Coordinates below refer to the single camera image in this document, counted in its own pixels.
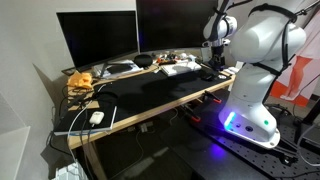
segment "black monitor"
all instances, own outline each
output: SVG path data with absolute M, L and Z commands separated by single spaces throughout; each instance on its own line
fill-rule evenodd
M 139 51 L 201 48 L 216 0 L 136 0 Z
M 59 12 L 57 16 L 80 72 L 138 52 L 135 11 Z

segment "white cable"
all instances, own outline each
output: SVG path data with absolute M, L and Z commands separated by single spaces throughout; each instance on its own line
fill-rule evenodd
M 101 90 L 104 86 L 106 86 L 106 84 L 103 84 L 103 85 L 98 89 L 98 92 L 100 92 L 100 90 Z M 67 136 L 68 148 L 69 148 L 69 151 L 70 151 L 70 153 L 71 153 L 71 155 L 72 155 L 73 161 L 74 161 L 75 163 L 76 163 L 76 158 L 74 157 L 74 154 L 73 154 L 73 152 L 72 152 L 72 150 L 71 150 L 71 148 L 70 148 L 70 146 L 69 146 L 69 138 L 70 138 L 71 129 L 72 129 L 74 123 L 76 122 L 76 120 L 78 119 L 78 117 L 83 113 L 83 111 L 85 111 L 85 110 L 88 108 L 88 106 L 89 106 L 91 103 L 92 103 L 92 100 L 90 100 L 89 103 L 86 105 L 86 107 L 84 107 L 84 108 L 78 113 L 78 115 L 77 115 L 77 116 L 74 118 L 74 120 L 72 121 L 72 124 L 71 124 L 71 126 L 70 126 L 70 129 L 69 129 L 69 131 L 68 131 L 68 136 Z
M 302 139 L 305 137 L 305 135 L 306 135 L 308 132 L 310 132 L 310 131 L 311 131 L 313 128 L 315 128 L 315 127 L 316 127 L 316 124 L 313 124 L 313 125 L 310 126 L 305 132 L 303 132 L 302 135 L 300 136 L 299 140 L 298 140 L 298 143 L 297 143 L 297 146 L 298 146 L 298 149 L 297 149 L 298 154 L 300 155 L 300 157 L 302 158 L 302 160 L 303 160 L 305 163 L 309 164 L 310 166 L 320 166 L 320 164 L 310 163 L 309 161 L 307 161 L 307 160 L 302 156 L 300 143 L 301 143 Z
M 172 125 L 172 120 L 178 116 L 178 110 L 176 108 L 173 109 L 176 111 L 176 114 L 169 120 L 170 125 Z

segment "white wall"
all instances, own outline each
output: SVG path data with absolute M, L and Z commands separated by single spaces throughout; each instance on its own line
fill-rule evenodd
M 56 12 L 133 9 L 134 0 L 1 1 L 0 135 L 31 127 L 17 179 L 48 179 L 62 157 L 46 146 L 67 80 L 60 71 L 73 66 Z

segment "papers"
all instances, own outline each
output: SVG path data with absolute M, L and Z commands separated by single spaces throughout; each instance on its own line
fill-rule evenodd
M 196 62 L 179 62 L 176 64 L 169 64 L 169 65 L 162 65 L 161 66 L 162 71 L 167 76 L 174 76 L 190 71 L 197 71 L 201 69 L 201 66 L 197 64 Z

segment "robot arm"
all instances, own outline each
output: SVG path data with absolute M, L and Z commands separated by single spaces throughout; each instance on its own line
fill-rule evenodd
M 296 17 L 292 12 L 303 1 L 258 0 L 230 44 L 234 59 L 246 64 L 237 74 L 219 120 L 226 132 L 266 149 L 277 146 L 280 132 L 262 102 L 276 72 L 283 70 L 285 57 L 293 56 L 306 40 L 305 32 L 292 23 Z
M 224 41 L 223 38 L 233 35 L 237 29 L 237 21 L 234 17 L 227 16 L 226 11 L 231 7 L 248 3 L 252 0 L 242 1 L 235 4 L 234 0 L 218 1 L 217 8 L 213 8 L 213 15 L 209 17 L 208 23 L 203 30 L 203 36 L 208 40 L 211 48 L 212 59 L 209 61 L 214 70 L 221 71 L 224 62 Z
M 218 7 L 213 8 L 214 13 L 209 17 L 209 21 L 203 30 L 203 36 L 208 41 L 217 41 L 230 34 L 233 34 L 237 29 L 237 21 L 233 17 L 226 18 L 226 11 L 234 0 L 218 1 Z

